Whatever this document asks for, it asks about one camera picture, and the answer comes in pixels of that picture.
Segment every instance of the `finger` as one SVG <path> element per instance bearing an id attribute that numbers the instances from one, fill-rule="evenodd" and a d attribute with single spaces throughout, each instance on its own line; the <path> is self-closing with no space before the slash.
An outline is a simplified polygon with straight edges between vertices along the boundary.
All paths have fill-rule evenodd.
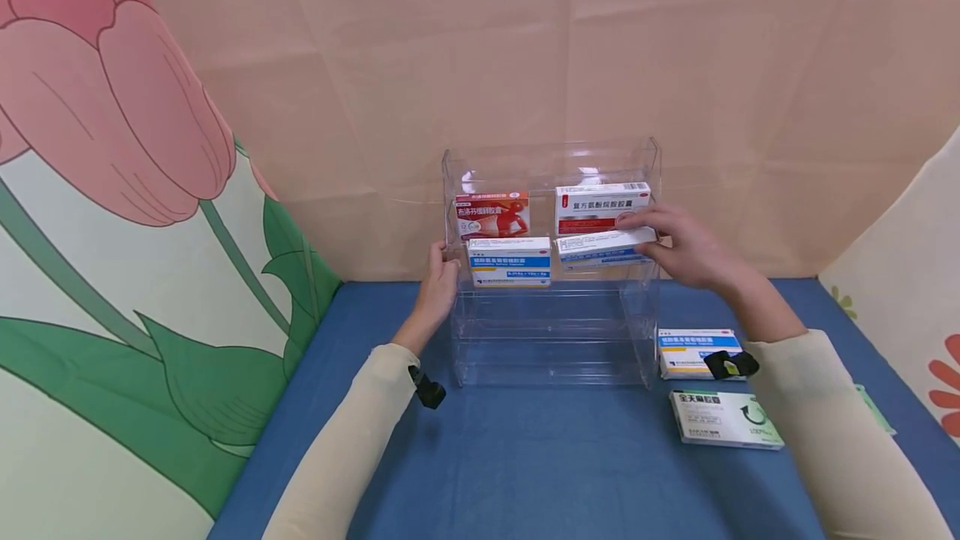
<path id="1" fill-rule="evenodd" d="M 430 255 L 427 258 L 427 266 L 430 268 L 430 274 L 438 277 L 443 269 L 443 248 L 447 246 L 444 241 L 436 241 L 430 244 Z"/>
<path id="2" fill-rule="evenodd" d="M 673 256 L 670 254 L 673 249 L 667 248 L 663 244 L 657 244 L 656 242 L 644 242 L 643 244 L 638 244 L 637 246 L 633 246 L 633 250 L 636 250 L 639 254 L 652 258 L 652 260 L 662 264 L 662 266 L 665 268 L 669 268 L 665 262 L 669 262 L 670 257 Z"/>
<path id="3" fill-rule="evenodd" d="M 633 230 L 648 225 L 662 234 L 672 236 L 677 231 L 678 223 L 680 218 L 675 213 L 644 209 L 620 219 L 617 222 L 617 229 Z"/>
<path id="4" fill-rule="evenodd" d="M 457 279 L 457 274 L 460 273 L 460 260 L 459 258 L 454 258 L 453 261 L 447 261 L 443 264 L 443 271 L 440 274 L 442 280 L 447 280 L 451 283 L 455 283 Z"/>
<path id="5" fill-rule="evenodd" d="M 673 213 L 673 214 L 682 214 L 684 213 L 683 207 L 677 205 L 672 205 L 668 202 L 657 202 L 654 203 L 651 207 L 651 210 L 658 213 Z"/>

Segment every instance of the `ibuprofen capsule box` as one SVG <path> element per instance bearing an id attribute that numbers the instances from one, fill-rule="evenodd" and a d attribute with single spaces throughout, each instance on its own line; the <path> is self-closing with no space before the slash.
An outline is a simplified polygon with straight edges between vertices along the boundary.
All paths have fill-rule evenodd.
<path id="1" fill-rule="evenodd" d="M 657 332 L 659 368 L 664 380 L 713 380 L 703 358 L 715 352 L 738 355 L 743 349 L 733 330 L 667 330 Z M 727 377 L 743 380 L 743 377 Z"/>
<path id="2" fill-rule="evenodd" d="M 530 231 L 530 197 L 526 192 L 458 194 L 460 239 L 513 238 Z"/>
<path id="3" fill-rule="evenodd" d="M 470 273 L 483 288 L 550 285 L 549 237 L 481 237 L 467 244 Z"/>
<path id="4" fill-rule="evenodd" d="M 557 187 L 557 235 L 613 230 L 621 214 L 649 203 L 650 186 L 645 182 Z"/>
<path id="5" fill-rule="evenodd" d="M 600 232 L 557 238 L 557 253 L 564 269 L 588 269 L 622 266 L 622 264 L 649 261 L 634 246 L 655 243 L 657 232 L 642 227 L 629 232 Z"/>

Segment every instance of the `medicine box label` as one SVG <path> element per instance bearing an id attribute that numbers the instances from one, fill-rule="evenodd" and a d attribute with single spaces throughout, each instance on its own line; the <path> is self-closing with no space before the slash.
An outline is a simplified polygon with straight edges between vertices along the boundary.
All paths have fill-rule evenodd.
<path id="1" fill-rule="evenodd" d="M 891 435 L 897 432 L 879 412 L 864 387 L 857 393 L 871 409 L 877 425 Z M 760 407 L 756 396 L 736 392 L 673 390 L 670 405 L 680 428 L 681 441 L 778 451 L 783 439 Z"/>
<path id="2" fill-rule="evenodd" d="M 713 380 L 703 358 L 719 351 L 738 355 L 743 349 L 733 330 L 662 329 L 657 332 L 657 351 L 664 380 Z M 727 377 L 727 380 L 743 380 L 743 377 Z"/>
<path id="3" fill-rule="evenodd" d="M 460 194 L 454 200 L 461 239 L 513 238 L 530 231 L 530 197 L 526 192 Z"/>
<path id="4" fill-rule="evenodd" d="M 607 268 L 650 261 L 634 246 L 656 241 L 657 232 L 649 227 L 629 232 L 613 230 L 557 238 L 557 254 L 564 269 Z"/>
<path id="5" fill-rule="evenodd" d="M 645 182 L 557 187 L 557 235 L 613 230 L 617 218 L 650 204 Z"/>
<path id="6" fill-rule="evenodd" d="M 474 238 L 467 244 L 470 273 L 483 288 L 550 285 L 550 238 Z"/>

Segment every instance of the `green leaf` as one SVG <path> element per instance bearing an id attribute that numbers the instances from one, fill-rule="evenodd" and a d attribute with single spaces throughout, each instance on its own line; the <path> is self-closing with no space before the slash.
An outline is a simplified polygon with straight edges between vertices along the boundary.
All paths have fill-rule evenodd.
<path id="1" fill-rule="evenodd" d="M 253 454 L 253 449 L 257 447 L 255 444 L 248 444 L 246 446 L 234 446 L 232 444 L 221 444 L 216 440 L 210 440 L 213 443 L 213 446 L 217 447 L 221 451 L 225 451 L 230 454 L 236 454 L 238 457 L 250 458 Z"/>
<path id="2" fill-rule="evenodd" d="M 0 368 L 123 445 L 210 517 L 220 513 L 246 460 L 184 421 L 163 363 L 93 333 L 0 317 Z"/>
<path id="3" fill-rule="evenodd" d="M 290 333 L 283 349 L 283 370 L 290 378 L 327 313 L 340 279 L 310 248 L 285 207 L 265 197 L 263 236 L 272 260 L 263 272 L 277 276 L 290 292 Z"/>
<path id="4" fill-rule="evenodd" d="M 287 338 L 287 343 L 283 347 L 283 374 L 288 380 L 294 377 L 294 371 L 297 370 L 297 365 L 316 331 L 317 324 L 310 313 L 304 311 L 296 301 L 293 302 L 290 314 L 290 338 Z"/>
<path id="5" fill-rule="evenodd" d="M 271 258 L 303 250 L 308 245 L 290 212 L 270 197 L 263 201 L 263 238 Z"/>
<path id="6" fill-rule="evenodd" d="M 183 418 L 221 444 L 257 444 L 287 386 L 282 359 L 246 346 L 194 342 L 137 315 L 157 343 L 170 395 Z"/>
<path id="7" fill-rule="evenodd" d="M 276 275 L 283 282 L 283 285 L 290 290 L 290 298 L 294 299 L 294 302 L 304 311 L 310 313 L 310 317 L 314 318 L 314 323 L 317 323 L 318 320 L 313 315 L 314 304 L 310 294 L 310 278 L 303 266 L 302 251 L 274 257 L 264 266 L 263 273 Z"/>

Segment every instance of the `green and white medicine box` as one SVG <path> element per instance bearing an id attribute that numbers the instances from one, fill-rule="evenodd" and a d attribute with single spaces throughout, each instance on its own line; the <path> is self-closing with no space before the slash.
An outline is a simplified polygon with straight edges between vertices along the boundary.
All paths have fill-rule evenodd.
<path id="1" fill-rule="evenodd" d="M 858 384 L 857 392 L 880 427 L 896 434 L 864 387 Z M 783 448 L 777 429 L 752 394 L 674 390 L 670 392 L 670 405 L 683 443 L 769 451 Z"/>

